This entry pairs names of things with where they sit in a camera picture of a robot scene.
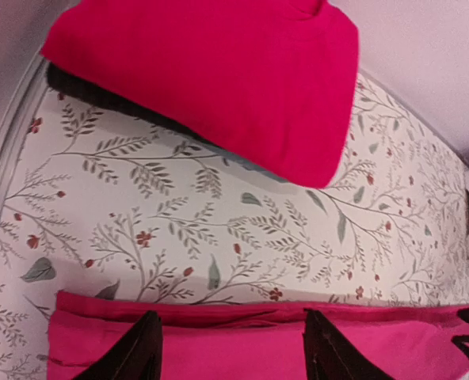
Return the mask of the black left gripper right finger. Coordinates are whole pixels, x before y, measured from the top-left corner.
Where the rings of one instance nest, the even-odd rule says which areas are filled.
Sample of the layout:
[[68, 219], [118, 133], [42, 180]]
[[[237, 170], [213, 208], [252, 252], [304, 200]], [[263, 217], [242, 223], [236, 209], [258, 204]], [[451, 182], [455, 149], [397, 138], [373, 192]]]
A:
[[308, 380], [392, 379], [366, 359], [318, 310], [305, 310], [303, 347]]

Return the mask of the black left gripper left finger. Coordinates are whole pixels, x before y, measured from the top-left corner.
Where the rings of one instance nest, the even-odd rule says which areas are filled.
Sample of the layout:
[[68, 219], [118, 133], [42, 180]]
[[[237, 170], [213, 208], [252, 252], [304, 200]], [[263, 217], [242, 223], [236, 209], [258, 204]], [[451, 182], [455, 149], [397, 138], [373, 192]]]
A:
[[157, 313], [146, 312], [77, 380], [159, 380], [162, 373], [163, 331]]

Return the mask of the pink garment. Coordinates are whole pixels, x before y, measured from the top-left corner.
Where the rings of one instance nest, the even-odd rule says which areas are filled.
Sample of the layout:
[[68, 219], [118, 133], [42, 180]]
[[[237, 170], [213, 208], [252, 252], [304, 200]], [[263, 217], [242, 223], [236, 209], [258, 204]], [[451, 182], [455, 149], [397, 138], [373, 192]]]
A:
[[318, 310], [392, 379], [458, 379], [469, 359], [466, 306], [369, 307], [320, 302], [162, 305], [58, 293], [48, 329], [47, 376], [74, 379], [148, 311], [162, 321], [160, 379], [307, 379], [305, 310]]

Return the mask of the magenta t-shirt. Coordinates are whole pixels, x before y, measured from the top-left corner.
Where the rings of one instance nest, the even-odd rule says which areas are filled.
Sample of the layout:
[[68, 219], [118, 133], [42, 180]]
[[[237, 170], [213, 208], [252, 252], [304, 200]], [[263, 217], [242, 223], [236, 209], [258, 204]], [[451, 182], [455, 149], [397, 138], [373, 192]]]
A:
[[323, 188], [347, 138], [354, 23], [327, 1], [82, 1], [42, 55], [294, 184]]

